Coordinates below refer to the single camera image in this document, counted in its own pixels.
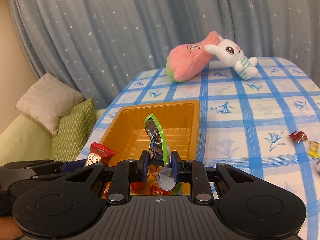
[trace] bunny eye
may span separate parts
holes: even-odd
[[[235,50],[231,47],[226,47],[226,51],[230,54],[233,55],[235,53]]]

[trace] yellow candy wrapper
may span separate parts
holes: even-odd
[[[308,154],[312,157],[319,158],[319,143],[315,141],[310,141],[310,149]]]

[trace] pink plush toy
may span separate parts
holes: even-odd
[[[201,72],[213,55],[204,50],[207,44],[218,45],[219,35],[210,32],[208,37],[196,44],[183,44],[170,51],[165,72],[175,82],[184,82]]]

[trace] plush toy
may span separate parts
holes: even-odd
[[[183,44],[169,53],[165,72],[175,82],[184,82],[201,72],[213,55],[204,50],[207,44],[219,44],[219,35],[209,33],[203,41],[196,44]]]
[[[222,39],[218,45],[207,44],[204,46],[204,50],[212,55],[216,55],[217,58],[225,66],[233,66],[234,70],[242,79],[250,79],[258,73],[257,58],[247,58],[240,47],[231,40]]]

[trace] chevron pattern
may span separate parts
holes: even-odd
[[[62,117],[58,132],[52,137],[55,161],[74,161],[87,142],[87,117],[84,111]]]
[[[87,139],[89,139],[89,136],[92,132],[94,123],[95,123],[95,114],[94,114],[94,102],[93,98],[89,98],[88,100],[75,105],[69,114],[74,114],[79,111],[83,111],[85,113],[85,122],[86,122],[86,133],[87,133]]]

